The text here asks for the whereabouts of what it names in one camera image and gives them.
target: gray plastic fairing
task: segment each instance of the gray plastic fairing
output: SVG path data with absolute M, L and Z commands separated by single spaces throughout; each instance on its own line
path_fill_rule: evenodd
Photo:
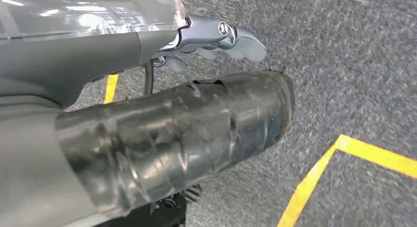
M 72 105 L 88 82 L 144 65 L 176 30 L 0 45 L 0 96 L 34 95 Z

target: exhaust pipe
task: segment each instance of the exhaust pipe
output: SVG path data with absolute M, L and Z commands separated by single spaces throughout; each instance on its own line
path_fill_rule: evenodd
M 62 113 L 56 130 L 97 211 L 116 218 L 267 150 L 294 106 L 291 79 L 269 70 Z

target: yellow floor marking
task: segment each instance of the yellow floor marking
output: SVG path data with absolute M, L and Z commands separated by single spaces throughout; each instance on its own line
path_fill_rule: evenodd
M 104 96 L 104 104 L 112 103 L 115 97 L 117 81 L 119 75 L 109 75 L 107 77 L 106 96 Z
M 296 191 L 284 211 L 284 214 L 282 214 L 282 217 L 279 220 L 278 227 L 294 226 L 334 151 L 335 146 L 332 145 L 297 186 Z
M 417 161 L 365 142 L 340 135 L 334 145 L 320 158 L 297 186 L 278 227 L 293 227 L 335 150 L 341 150 L 385 168 L 417 179 Z
M 372 146 L 345 135 L 339 137 L 336 142 L 336 147 L 351 155 L 417 179 L 417 161 L 411 158 Z

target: motorcycle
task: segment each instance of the motorcycle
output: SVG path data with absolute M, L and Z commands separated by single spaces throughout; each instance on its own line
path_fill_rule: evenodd
M 265 46 L 179 0 L 1 0 L 2 226 L 185 226 L 202 181 L 276 144 L 294 113 L 280 71 L 153 94 L 176 53 L 262 61 Z M 133 68 L 144 97 L 66 113 L 91 82 Z

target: protective plastic film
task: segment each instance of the protective plastic film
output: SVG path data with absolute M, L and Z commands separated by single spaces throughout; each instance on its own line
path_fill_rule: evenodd
M 1 0 L 0 44 L 101 34 L 174 30 L 186 25 L 179 0 Z

